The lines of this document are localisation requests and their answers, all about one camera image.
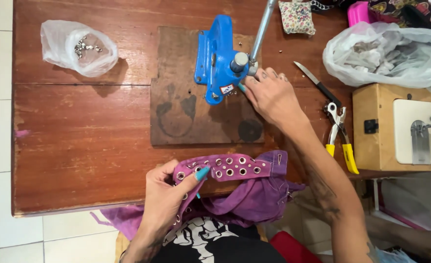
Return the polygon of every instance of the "black latch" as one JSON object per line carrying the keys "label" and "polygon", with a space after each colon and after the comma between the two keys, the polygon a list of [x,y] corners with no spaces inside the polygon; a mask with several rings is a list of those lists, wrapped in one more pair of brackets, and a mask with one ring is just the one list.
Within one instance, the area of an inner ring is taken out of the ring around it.
{"label": "black latch", "polygon": [[378,129],[378,119],[366,120],[363,122],[365,134],[374,134]]}

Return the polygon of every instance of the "pink container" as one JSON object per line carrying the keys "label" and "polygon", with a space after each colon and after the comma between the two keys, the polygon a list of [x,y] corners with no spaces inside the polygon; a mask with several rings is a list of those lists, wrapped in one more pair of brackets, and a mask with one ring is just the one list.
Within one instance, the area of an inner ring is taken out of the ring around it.
{"label": "pink container", "polygon": [[367,22],[368,24],[376,22],[375,17],[368,11],[368,2],[365,1],[358,1],[349,6],[347,17],[349,19],[349,27],[360,21]]}

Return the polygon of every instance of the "grommet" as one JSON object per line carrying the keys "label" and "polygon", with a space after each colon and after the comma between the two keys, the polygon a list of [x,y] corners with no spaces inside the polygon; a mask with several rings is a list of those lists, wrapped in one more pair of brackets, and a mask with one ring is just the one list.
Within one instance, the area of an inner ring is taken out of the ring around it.
{"label": "grommet", "polygon": [[184,179],[184,177],[185,177],[185,173],[184,173],[184,172],[179,172],[179,173],[177,173],[177,179],[178,179],[178,180],[183,180],[183,179]]}

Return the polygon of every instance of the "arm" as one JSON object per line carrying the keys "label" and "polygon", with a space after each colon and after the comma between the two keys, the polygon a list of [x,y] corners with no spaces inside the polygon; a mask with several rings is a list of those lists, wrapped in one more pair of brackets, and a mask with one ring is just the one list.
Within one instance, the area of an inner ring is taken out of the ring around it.
{"label": "arm", "polygon": [[331,226],[334,261],[379,263],[359,198],[342,168],[316,137],[292,85],[284,74],[277,75],[271,68],[259,69],[256,77],[246,78],[246,96],[256,111],[292,140]]}
{"label": "arm", "polygon": [[142,221],[120,263],[149,263],[162,247],[169,227],[175,221],[183,196],[209,171],[209,166],[191,174],[175,187],[165,179],[173,174],[178,161],[172,160],[146,175],[146,200]]}

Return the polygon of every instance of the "metal cylinder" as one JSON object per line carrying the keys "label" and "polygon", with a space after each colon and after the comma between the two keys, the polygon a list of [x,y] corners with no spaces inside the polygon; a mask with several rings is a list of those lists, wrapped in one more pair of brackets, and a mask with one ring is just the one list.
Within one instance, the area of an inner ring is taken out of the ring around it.
{"label": "metal cylinder", "polygon": [[261,18],[258,33],[256,35],[256,39],[254,40],[253,49],[250,54],[250,61],[256,61],[256,57],[258,56],[261,43],[263,42],[264,35],[267,30],[267,25],[269,25],[271,15],[273,14],[275,2],[275,0],[267,0],[266,8],[264,9],[264,14]]}
{"label": "metal cylinder", "polygon": [[238,52],[235,54],[235,58],[230,62],[230,69],[234,73],[239,73],[243,71],[246,64],[248,64],[248,55],[243,52]]}

